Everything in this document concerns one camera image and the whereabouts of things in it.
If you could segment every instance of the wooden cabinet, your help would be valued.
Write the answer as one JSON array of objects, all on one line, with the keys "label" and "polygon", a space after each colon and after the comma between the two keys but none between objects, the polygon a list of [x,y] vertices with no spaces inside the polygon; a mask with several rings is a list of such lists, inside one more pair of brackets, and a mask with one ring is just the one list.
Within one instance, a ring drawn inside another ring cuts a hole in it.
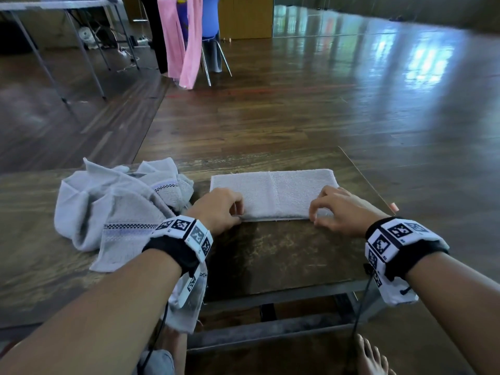
[{"label": "wooden cabinet", "polygon": [[271,38],[274,0],[220,0],[221,38]]}]

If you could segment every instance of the wooden table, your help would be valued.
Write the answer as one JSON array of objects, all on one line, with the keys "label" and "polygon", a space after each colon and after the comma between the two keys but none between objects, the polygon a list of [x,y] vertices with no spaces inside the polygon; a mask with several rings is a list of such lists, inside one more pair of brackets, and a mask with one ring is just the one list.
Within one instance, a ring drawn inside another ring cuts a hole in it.
[{"label": "wooden table", "polygon": [[[338,183],[390,213],[339,147],[238,155],[180,163],[195,181],[195,198],[221,173],[331,168]],[[26,335],[104,275],[89,271],[97,252],[82,253],[53,228],[61,179],[74,170],[25,172],[0,177],[0,339]],[[347,328],[359,306],[366,275],[364,241],[348,239],[306,220],[252,222],[223,234],[208,259],[204,310],[231,310],[275,302],[342,295],[340,315],[313,315],[190,336],[191,350],[221,347],[276,335]],[[365,297],[361,321],[383,308],[376,287]]]}]

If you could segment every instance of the toe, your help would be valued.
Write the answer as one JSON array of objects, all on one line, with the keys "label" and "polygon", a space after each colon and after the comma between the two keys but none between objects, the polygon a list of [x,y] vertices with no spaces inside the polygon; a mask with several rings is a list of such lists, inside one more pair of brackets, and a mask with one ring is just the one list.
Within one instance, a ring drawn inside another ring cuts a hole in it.
[{"label": "toe", "polygon": [[365,355],[365,342],[363,341],[363,337],[359,334],[356,334],[356,337],[354,339],[356,341],[356,350],[358,352],[358,355]]},{"label": "toe", "polygon": [[365,355],[368,358],[373,359],[373,352],[372,352],[372,346],[370,345],[370,341],[368,341],[366,338],[364,338],[365,341]]},{"label": "toe", "polygon": [[384,355],[382,355],[381,365],[382,365],[382,369],[384,370],[384,372],[388,373],[389,372],[389,362],[387,361],[387,358]]},{"label": "toe", "polygon": [[374,346],[373,347],[373,359],[375,359],[375,362],[377,362],[379,365],[382,365],[380,362],[380,352],[378,351],[378,347]]}]

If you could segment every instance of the black pants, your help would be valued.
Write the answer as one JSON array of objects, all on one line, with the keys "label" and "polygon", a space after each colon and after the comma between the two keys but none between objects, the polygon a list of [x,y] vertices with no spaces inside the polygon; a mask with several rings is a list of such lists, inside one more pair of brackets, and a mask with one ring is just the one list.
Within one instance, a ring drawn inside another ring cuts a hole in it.
[{"label": "black pants", "polygon": [[165,40],[163,38],[163,28],[159,18],[157,0],[141,0],[147,13],[151,33],[153,34],[154,53],[157,57],[158,69],[160,73],[167,71]]}]

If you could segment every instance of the wooden floor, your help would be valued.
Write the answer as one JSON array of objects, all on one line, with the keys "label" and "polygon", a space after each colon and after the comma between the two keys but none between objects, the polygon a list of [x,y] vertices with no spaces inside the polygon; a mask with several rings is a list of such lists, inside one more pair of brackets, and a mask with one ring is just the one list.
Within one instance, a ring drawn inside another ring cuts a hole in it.
[{"label": "wooden floor", "polygon": [[[336,23],[351,33],[223,44],[234,77],[169,88],[135,161],[339,145],[401,215],[499,281],[500,38]],[[421,303],[388,309],[361,332],[399,375],[472,373]],[[193,355],[187,373],[338,373],[344,337]]]},{"label": "wooden floor", "polygon": [[130,163],[169,82],[149,48],[138,49],[141,72],[114,49],[89,52],[104,101],[77,49],[42,53],[70,102],[55,93],[34,54],[0,57],[0,173],[74,168],[87,157],[102,165]]}]

